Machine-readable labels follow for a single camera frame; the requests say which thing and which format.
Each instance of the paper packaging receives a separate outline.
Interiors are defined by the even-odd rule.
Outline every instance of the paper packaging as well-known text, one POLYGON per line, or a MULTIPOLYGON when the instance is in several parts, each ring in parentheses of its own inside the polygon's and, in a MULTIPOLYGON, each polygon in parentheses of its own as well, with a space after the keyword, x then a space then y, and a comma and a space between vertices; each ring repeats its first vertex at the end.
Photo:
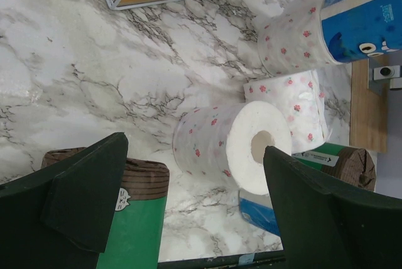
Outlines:
POLYGON ((338 65, 323 40, 323 0, 296 0, 285 12, 263 23, 258 54, 273 75, 288 75, 338 65))
POLYGON ((363 148, 326 143, 313 151, 292 156, 309 167, 374 192, 376 166, 369 152, 363 148))
POLYGON ((313 150, 328 140, 316 71, 251 82, 244 92, 247 101, 266 101, 282 112, 291 131, 292 153, 313 150))
POLYGON ((325 0, 321 20, 327 48, 339 62, 402 49, 402 0, 325 0))
POLYGON ((184 172, 256 195, 268 193, 263 167, 267 146, 291 153, 285 118, 263 101, 195 109, 173 136, 175 159, 184 172))

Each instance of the floral toilet paper roll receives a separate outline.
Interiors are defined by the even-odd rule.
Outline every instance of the floral toilet paper roll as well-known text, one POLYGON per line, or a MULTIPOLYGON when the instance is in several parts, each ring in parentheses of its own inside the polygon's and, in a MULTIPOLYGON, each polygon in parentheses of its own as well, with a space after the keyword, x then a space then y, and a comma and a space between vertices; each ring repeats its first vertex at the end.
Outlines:
POLYGON ((263 101, 195 109, 173 136, 175 159, 184 172, 256 195, 268 193, 263 167, 267 146, 291 153, 286 119, 263 101))
POLYGON ((323 0, 293 1, 281 16, 263 24, 258 53, 269 73, 287 75, 340 64, 323 39, 322 3, 323 0))
POLYGON ((251 82, 244 92, 247 101, 266 101, 282 112, 291 131, 292 153, 313 150, 328 140, 325 96, 316 71, 251 82))

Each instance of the pink flower pattern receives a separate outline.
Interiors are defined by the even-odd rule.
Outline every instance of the pink flower pattern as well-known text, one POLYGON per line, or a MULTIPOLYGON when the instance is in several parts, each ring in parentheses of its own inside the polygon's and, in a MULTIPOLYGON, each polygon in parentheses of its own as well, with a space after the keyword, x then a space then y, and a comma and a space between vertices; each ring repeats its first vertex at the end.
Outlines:
POLYGON ((231 176, 232 176, 232 174, 231 174, 230 171, 228 171, 228 170, 224 170, 224 174, 227 175, 228 177, 231 177, 231 176))

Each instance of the metal bracket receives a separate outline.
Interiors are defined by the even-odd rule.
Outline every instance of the metal bracket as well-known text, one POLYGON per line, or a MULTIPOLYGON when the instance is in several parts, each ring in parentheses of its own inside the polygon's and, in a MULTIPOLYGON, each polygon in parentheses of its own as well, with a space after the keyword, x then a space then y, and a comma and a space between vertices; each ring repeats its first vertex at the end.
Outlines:
POLYGON ((376 61, 375 58, 369 58, 368 60, 368 69, 369 69, 369 79, 367 80, 367 85, 370 90, 372 90, 378 96, 383 95, 383 88, 385 82, 375 82, 374 81, 374 69, 382 67, 383 65, 376 61))

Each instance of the marble surface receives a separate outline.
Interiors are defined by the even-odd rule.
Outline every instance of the marble surface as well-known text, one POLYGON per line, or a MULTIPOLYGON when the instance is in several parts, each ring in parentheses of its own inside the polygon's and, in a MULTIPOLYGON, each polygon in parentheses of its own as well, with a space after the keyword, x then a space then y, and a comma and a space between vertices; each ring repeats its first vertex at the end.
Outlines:
MULTIPOLYGON (((129 156, 171 170, 160 261, 281 249, 245 223, 237 192, 181 173, 171 139, 195 107, 244 100, 266 77, 257 16, 291 0, 186 0, 110 11, 104 0, 0 0, 0 184, 39 169, 48 150, 115 132, 129 156)), ((350 67, 321 70, 332 141, 349 141, 350 67)))

